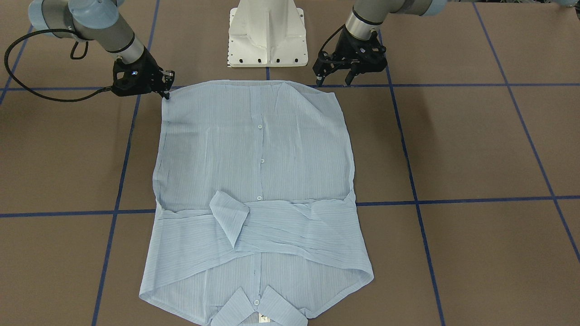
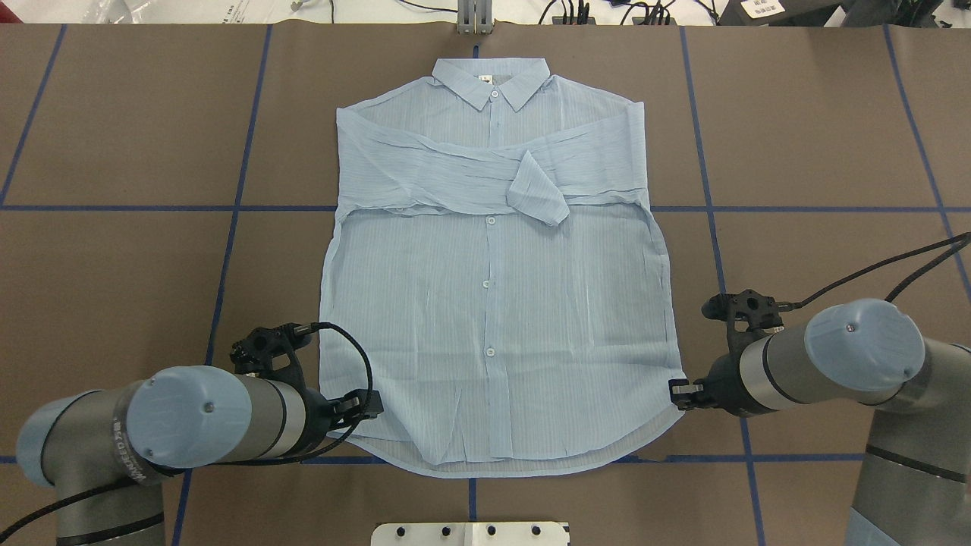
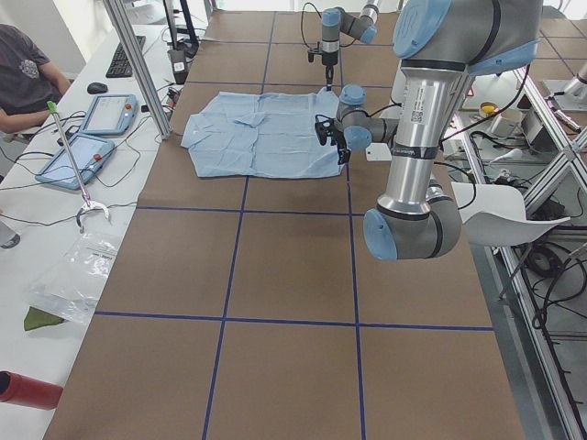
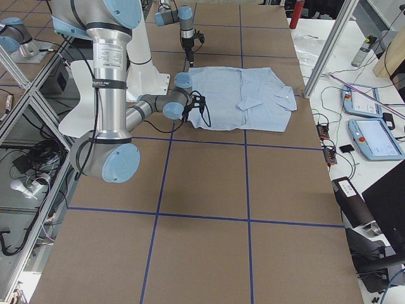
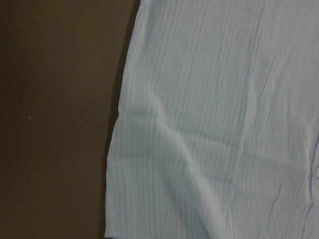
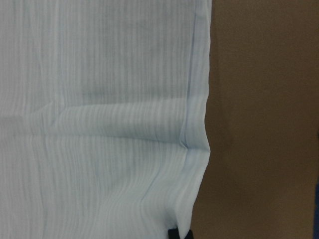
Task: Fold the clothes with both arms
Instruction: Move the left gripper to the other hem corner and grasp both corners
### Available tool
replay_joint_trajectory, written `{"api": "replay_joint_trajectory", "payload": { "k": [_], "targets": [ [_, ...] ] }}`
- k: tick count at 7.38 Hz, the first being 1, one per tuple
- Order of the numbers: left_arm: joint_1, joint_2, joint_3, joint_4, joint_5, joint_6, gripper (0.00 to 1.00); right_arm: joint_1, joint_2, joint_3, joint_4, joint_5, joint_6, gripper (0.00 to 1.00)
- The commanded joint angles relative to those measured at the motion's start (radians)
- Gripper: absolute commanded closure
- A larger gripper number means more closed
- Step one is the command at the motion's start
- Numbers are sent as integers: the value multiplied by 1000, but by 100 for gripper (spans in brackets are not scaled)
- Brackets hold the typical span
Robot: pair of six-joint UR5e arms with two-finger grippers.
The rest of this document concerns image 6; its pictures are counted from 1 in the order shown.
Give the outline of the black right gripper long left finger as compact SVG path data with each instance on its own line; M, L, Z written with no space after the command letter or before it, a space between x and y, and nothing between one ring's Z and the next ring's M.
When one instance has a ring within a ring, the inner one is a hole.
M179 239L179 230L178 229L169 229L167 231L169 239Z

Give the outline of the black right gripper short right finger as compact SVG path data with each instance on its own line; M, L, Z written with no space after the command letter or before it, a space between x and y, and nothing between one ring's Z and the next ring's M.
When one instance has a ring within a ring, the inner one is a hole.
M192 230L189 230L187 235L186 235L186 239L194 239L194 235L193 235L193 232Z

